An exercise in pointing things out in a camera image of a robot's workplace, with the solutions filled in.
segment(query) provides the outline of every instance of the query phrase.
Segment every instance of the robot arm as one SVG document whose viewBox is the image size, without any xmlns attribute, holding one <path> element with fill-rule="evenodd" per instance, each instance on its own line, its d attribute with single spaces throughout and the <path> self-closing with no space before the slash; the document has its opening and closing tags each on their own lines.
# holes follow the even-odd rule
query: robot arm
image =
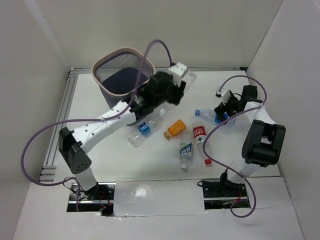
<svg viewBox="0 0 320 240">
<path fill-rule="evenodd" d="M 257 99 L 257 87 L 252 85 L 243 87 L 240 99 L 224 87 L 221 90 L 218 88 L 216 95 L 222 99 L 221 104 L 214 110 L 221 121 L 226 119 L 224 113 L 230 117 L 263 105 L 262 101 Z M 277 164 L 286 133 L 283 125 L 276 124 L 270 118 L 264 105 L 245 115 L 251 127 L 242 146 L 242 158 L 231 164 L 243 177 L 228 169 L 220 178 L 223 185 L 232 188 L 244 184 L 244 178 L 249 178 L 258 169 Z"/>
<path fill-rule="evenodd" d="M 187 66 L 177 63 L 167 72 L 157 72 L 148 83 L 142 85 L 134 96 L 132 105 L 121 116 L 105 120 L 122 112 L 128 106 L 132 95 L 101 115 L 101 121 L 91 122 L 74 130 L 67 127 L 60 130 L 58 149 L 87 198 L 95 198 L 99 192 L 99 185 L 90 168 L 92 161 L 87 153 L 116 130 L 139 122 L 164 102 L 178 105 L 184 96 L 186 77 L 189 78 L 189 74 Z"/>
</svg>

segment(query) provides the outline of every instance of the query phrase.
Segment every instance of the plastic bottle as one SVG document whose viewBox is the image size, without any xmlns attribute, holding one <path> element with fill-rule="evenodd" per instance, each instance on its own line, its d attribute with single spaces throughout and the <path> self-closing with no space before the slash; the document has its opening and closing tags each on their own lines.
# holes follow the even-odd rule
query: plastic bottle
<svg viewBox="0 0 320 240">
<path fill-rule="evenodd" d="M 181 134 L 180 145 L 179 145 L 179 160 L 181 163 L 181 171 L 188 172 L 189 167 L 193 163 L 192 161 L 192 150 L 193 150 L 194 138 L 192 133 L 188 130 Z"/>
<path fill-rule="evenodd" d="M 206 166 L 208 166 L 208 167 L 212 166 L 211 159 L 207 158 L 207 156 L 204 154 L 204 151 L 203 151 L 204 141 L 207 137 L 203 122 L 202 121 L 195 121 L 194 123 L 192 123 L 192 129 L 193 129 L 193 135 L 195 138 L 194 144 L 196 144 L 196 147 L 200 153 L 201 158 L 204 160 L 204 163 Z M 211 155 L 211 149 L 210 149 L 208 142 L 205 145 L 205 151 L 209 155 Z"/>
<path fill-rule="evenodd" d="M 206 121 L 209 124 L 220 124 L 222 121 L 220 121 L 219 119 L 217 119 L 217 114 L 215 113 L 214 110 L 212 109 L 204 109 L 204 110 L 195 110 L 194 115 L 196 115 L 197 117 L 200 117 L 201 119 L 203 119 L 204 121 Z M 223 116 L 228 119 L 228 114 L 225 112 L 223 114 Z"/>
<path fill-rule="evenodd" d="M 158 114 L 152 114 L 144 119 L 144 122 L 138 126 L 137 129 L 132 130 L 128 135 L 127 139 L 134 147 L 138 147 L 147 136 L 155 131 L 155 128 L 160 125 L 164 120 L 168 110 L 161 108 Z"/>
<path fill-rule="evenodd" d="M 169 140 L 170 138 L 182 133 L 182 131 L 185 130 L 186 128 L 187 127 L 186 127 L 185 123 L 179 119 L 172 126 L 170 126 L 168 128 L 168 130 L 163 133 L 163 135 L 166 139 Z"/>
</svg>

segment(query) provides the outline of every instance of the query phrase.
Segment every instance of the white enclosure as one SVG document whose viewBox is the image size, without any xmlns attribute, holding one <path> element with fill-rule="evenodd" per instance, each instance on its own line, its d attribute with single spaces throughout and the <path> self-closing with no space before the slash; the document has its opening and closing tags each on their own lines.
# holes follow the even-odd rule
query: white enclosure
<svg viewBox="0 0 320 240">
<path fill-rule="evenodd" d="M 153 39 L 190 67 L 248 67 L 282 0 L 25 0 L 35 2 L 69 64 L 90 68 L 122 47 Z M 168 64 L 156 46 L 150 60 Z"/>
</svg>

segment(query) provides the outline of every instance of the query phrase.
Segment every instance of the water bottle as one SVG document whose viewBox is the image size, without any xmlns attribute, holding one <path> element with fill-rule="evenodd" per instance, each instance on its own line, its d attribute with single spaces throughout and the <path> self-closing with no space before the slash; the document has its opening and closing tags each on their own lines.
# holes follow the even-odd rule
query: water bottle
<svg viewBox="0 0 320 240">
<path fill-rule="evenodd" d="M 205 110 L 195 110 L 194 113 L 197 117 L 200 117 L 201 119 L 203 119 L 204 121 L 206 121 L 209 124 L 215 124 L 218 125 L 220 123 L 222 123 L 222 121 L 220 121 L 219 119 L 217 119 L 217 114 L 215 113 L 214 110 L 212 109 L 205 109 Z M 223 114 L 223 116 L 228 119 L 228 114 L 225 112 Z"/>
<path fill-rule="evenodd" d="M 168 110 L 161 108 L 158 114 L 152 114 L 144 119 L 144 122 L 138 126 L 137 129 L 132 130 L 128 135 L 127 139 L 134 147 L 138 147 L 142 142 L 155 131 L 155 128 L 161 124 L 166 116 Z"/>
<path fill-rule="evenodd" d="M 193 136 L 188 130 L 181 134 L 179 145 L 179 160 L 181 163 L 180 169 L 182 172 L 188 172 L 189 167 L 193 163 L 192 161 L 192 149 L 193 149 Z"/>
<path fill-rule="evenodd" d="M 203 122 L 202 121 L 195 121 L 194 123 L 192 123 L 192 129 L 193 129 L 193 135 L 194 135 L 194 139 L 195 139 L 194 144 L 196 144 L 196 148 L 198 149 L 198 151 L 200 153 L 201 159 L 204 160 L 204 163 L 207 167 L 212 166 L 211 159 L 207 158 L 207 156 L 204 154 L 204 150 L 203 150 L 204 141 L 207 137 Z M 209 154 L 209 156 L 211 156 L 211 149 L 209 146 L 209 142 L 207 142 L 205 145 L 205 151 L 207 154 Z"/>
</svg>

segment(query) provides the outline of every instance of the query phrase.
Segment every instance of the white tabletop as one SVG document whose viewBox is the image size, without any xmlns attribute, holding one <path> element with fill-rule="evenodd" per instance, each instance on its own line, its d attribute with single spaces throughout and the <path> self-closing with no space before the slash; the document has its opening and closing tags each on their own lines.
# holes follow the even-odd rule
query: white tabletop
<svg viewBox="0 0 320 240">
<path fill-rule="evenodd" d="M 183 180 L 183 179 L 214 179 L 219 178 L 224 168 L 214 164 L 206 167 L 200 159 L 198 150 L 194 148 L 194 164 L 189 172 L 181 172 L 178 148 L 179 138 L 166 140 L 163 132 L 176 120 L 181 119 L 187 128 L 191 129 L 194 121 L 201 120 L 195 116 L 195 109 L 214 109 L 221 102 L 215 97 L 216 89 L 229 77 L 235 74 L 245 74 L 239 71 L 204 71 L 195 72 L 197 80 L 185 93 L 180 104 L 171 109 L 160 129 L 147 137 L 139 147 L 133 147 L 127 140 L 126 134 L 134 127 L 123 127 L 97 144 L 88 154 L 92 160 L 92 171 L 99 182 L 118 180 Z M 231 80 L 227 87 L 234 93 L 241 93 L 247 85 L 246 78 Z M 109 107 L 91 74 L 80 74 L 69 113 L 69 119 L 96 118 L 107 112 Z M 83 125 L 70 123 L 69 129 Z M 214 127 L 204 123 L 208 133 Z M 250 123 L 246 116 L 240 116 L 231 128 L 221 127 L 210 138 L 212 156 L 231 164 L 241 158 L 241 149 L 247 136 Z M 269 166 L 257 171 L 253 177 L 280 176 L 278 166 Z"/>
<path fill-rule="evenodd" d="M 219 103 L 216 88 L 235 71 L 196 72 L 198 79 L 171 111 L 162 130 L 180 118 L 189 127 L 197 118 L 195 108 L 213 109 Z M 228 87 L 240 92 L 246 79 L 230 82 Z M 80 75 L 70 111 L 70 118 L 97 117 L 108 110 L 107 104 L 90 75 Z M 232 130 L 221 130 L 210 141 L 213 156 L 230 163 L 240 157 L 243 140 L 248 131 L 246 117 L 237 119 Z M 206 124 L 209 131 L 213 126 Z M 202 161 L 194 163 L 189 173 L 181 173 L 177 158 L 178 139 L 167 141 L 162 130 L 155 132 L 139 148 L 125 140 L 130 127 L 124 127 L 98 144 L 89 153 L 92 170 L 98 181 L 170 180 L 218 178 L 224 171 L 215 165 L 206 168 Z M 70 176 L 70 170 L 57 154 L 55 181 Z M 257 196 L 257 209 L 250 217 L 238 219 L 229 209 L 208 210 L 204 214 L 143 217 L 102 217 L 97 212 L 66 212 L 69 190 L 62 186 L 42 187 L 31 183 L 14 240 L 57 239 L 159 239 L 159 240 L 302 240 L 303 236 L 286 185 L 279 177 L 277 166 L 267 167 L 251 182 Z M 182 181 L 172 181 L 179 185 Z M 236 209 L 238 214 L 247 208 Z"/>
</svg>

